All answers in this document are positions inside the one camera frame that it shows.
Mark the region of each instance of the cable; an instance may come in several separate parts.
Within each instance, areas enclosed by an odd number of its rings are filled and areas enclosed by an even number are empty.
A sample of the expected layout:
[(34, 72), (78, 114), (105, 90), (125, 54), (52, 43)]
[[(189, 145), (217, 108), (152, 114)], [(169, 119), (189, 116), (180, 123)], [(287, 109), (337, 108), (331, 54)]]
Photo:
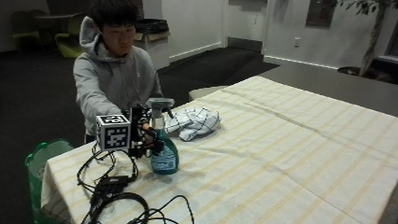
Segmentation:
[(97, 223), (98, 222), (98, 217), (100, 214), (104, 210), (104, 208), (113, 203), (117, 200), (122, 200), (122, 199), (129, 199), (133, 200), (136, 202), (138, 202), (144, 208), (144, 220), (141, 223), (146, 224), (148, 223), (148, 218), (149, 218), (149, 214), (148, 214), (148, 210), (149, 210), (149, 205), (146, 200), (136, 193), (130, 193), (130, 192), (125, 192), (125, 193), (120, 193), (113, 195), (110, 198), (108, 198), (106, 200), (104, 200), (104, 202), (100, 204), (100, 206), (94, 209), (92, 215), (90, 215), (90, 221), (89, 223)]
[[(109, 175), (109, 173), (112, 172), (112, 170), (114, 168), (116, 158), (114, 158), (114, 155), (113, 155), (114, 151), (109, 151), (106, 153), (106, 155), (104, 155), (104, 156), (101, 156), (101, 158), (98, 158), (100, 154), (104, 153), (104, 152), (102, 151), (96, 152), (94, 151), (96, 146), (97, 146), (97, 144), (94, 144), (94, 146), (92, 148), (93, 155), (89, 157), (89, 159), (86, 160), (86, 162), (84, 163), (84, 165), (81, 166), (81, 168), (78, 169), (78, 172), (77, 172), (77, 185), (81, 185), (84, 187), (84, 189), (88, 190), (92, 193), (90, 200), (89, 200), (90, 207), (89, 207), (89, 210), (85, 214), (82, 223), (85, 223), (86, 218), (90, 217), (92, 214), (96, 213), (96, 211), (98, 209), (98, 206), (101, 206), (101, 204), (104, 204), (104, 201), (106, 201), (108, 195), (117, 195), (117, 193), (122, 192), (124, 187), (126, 186), (126, 184), (136, 181), (136, 179), (138, 177), (137, 164), (134, 162), (134, 159), (128, 157), (130, 159), (132, 163), (133, 163), (132, 176), (126, 177), (126, 178), (124, 178), (124, 176), (118, 176), (118, 178), (122, 181), (122, 183), (117, 183), (118, 185), (114, 185), (114, 183), (112, 183), (112, 184), (108, 184), (108, 186), (110, 186), (110, 187), (108, 187), (106, 184), (102, 184), (104, 181), (109, 178), (108, 175)], [(110, 161), (112, 161), (112, 165), (110, 165), (109, 169), (106, 170), (106, 172), (97, 179), (94, 179), (96, 186), (88, 185), (84, 182), (84, 180), (81, 179), (81, 173), (82, 173), (84, 169), (88, 167), (88, 165), (92, 163), (93, 160), (102, 161), (104, 158), (108, 157), (108, 156), (109, 156)]]
[[(190, 220), (191, 220), (191, 223), (194, 224), (195, 223), (195, 220), (194, 220), (194, 215), (193, 215), (193, 212), (191, 212), (191, 209), (190, 209), (190, 205), (189, 205), (189, 202), (187, 202), (187, 199), (185, 198), (184, 195), (177, 195), (174, 198), (170, 199), (170, 201), (160, 208), (160, 209), (154, 209), (152, 208), (149, 211), (145, 211), (144, 213), (141, 213), (141, 215), (134, 218), (132, 221), (128, 222), (128, 224), (140, 224), (140, 223), (146, 223), (149, 220), (156, 220), (156, 219), (162, 219), (162, 223), (165, 223), (165, 221), (170, 221), (173, 223), (178, 223), (177, 221), (174, 221), (173, 219), (170, 218), (166, 218), (164, 216), (164, 213), (162, 213), (162, 209), (177, 199), (177, 198), (182, 198), (186, 202), (186, 207), (187, 207), (187, 210), (189, 210), (189, 215), (190, 215)], [(154, 211), (153, 213), (149, 213), (149, 218), (144, 217), (145, 214), (150, 211)], [(161, 217), (152, 217), (154, 214), (160, 213), (161, 214)]]

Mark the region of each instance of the green bag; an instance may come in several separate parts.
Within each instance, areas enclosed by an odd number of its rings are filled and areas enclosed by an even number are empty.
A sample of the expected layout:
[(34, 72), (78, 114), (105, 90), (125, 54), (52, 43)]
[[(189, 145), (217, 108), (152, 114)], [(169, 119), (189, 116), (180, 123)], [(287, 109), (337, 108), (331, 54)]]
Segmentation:
[(70, 151), (73, 148), (72, 144), (65, 139), (60, 138), (48, 143), (40, 143), (33, 153), (26, 156), (25, 166), (28, 167), (29, 197), (34, 224), (60, 223), (41, 212), (42, 174), (48, 159)]

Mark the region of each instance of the hood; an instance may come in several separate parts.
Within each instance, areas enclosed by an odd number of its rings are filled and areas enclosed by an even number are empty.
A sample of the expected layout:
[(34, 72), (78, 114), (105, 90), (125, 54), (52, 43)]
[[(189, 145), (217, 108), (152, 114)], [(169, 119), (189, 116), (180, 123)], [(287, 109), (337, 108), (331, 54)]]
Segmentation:
[(94, 21), (85, 17), (80, 32), (80, 45), (90, 58), (101, 62), (121, 62), (124, 58), (117, 58), (106, 50), (100, 34), (94, 29)]

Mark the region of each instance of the white tablecloth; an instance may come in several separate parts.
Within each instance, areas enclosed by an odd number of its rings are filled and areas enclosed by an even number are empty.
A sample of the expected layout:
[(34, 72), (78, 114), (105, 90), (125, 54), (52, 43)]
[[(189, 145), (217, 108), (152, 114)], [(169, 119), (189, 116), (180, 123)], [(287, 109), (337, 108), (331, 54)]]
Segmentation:
[[(137, 160), (141, 175), (125, 191), (138, 193), (150, 207), (182, 194), (202, 224), (396, 224), (398, 118), (263, 77), (182, 107), (217, 111), (221, 124), (190, 142), (172, 138), (180, 150), (174, 175), (153, 175), (148, 159)], [(89, 207), (76, 173), (90, 148), (50, 159), (45, 170), (44, 211), (70, 223), (81, 222)], [(84, 181), (93, 184), (109, 164), (93, 162)], [(114, 175), (130, 173), (126, 157), (117, 168)], [(101, 221), (126, 223), (140, 212), (122, 200), (104, 210)], [(184, 200), (164, 213), (190, 223)]]

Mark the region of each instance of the boy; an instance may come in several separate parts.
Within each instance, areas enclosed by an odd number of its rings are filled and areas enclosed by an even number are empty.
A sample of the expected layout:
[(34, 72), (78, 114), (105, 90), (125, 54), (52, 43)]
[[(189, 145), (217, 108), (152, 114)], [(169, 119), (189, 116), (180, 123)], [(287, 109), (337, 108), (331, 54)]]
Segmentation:
[(82, 22), (73, 75), (85, 115), (85, 142), (94, 141), (96, 116), (116, 115), (150, 97), (162, 97), (150, 57), (133, 46), (134, 7), (129, 0), (93, 0)]

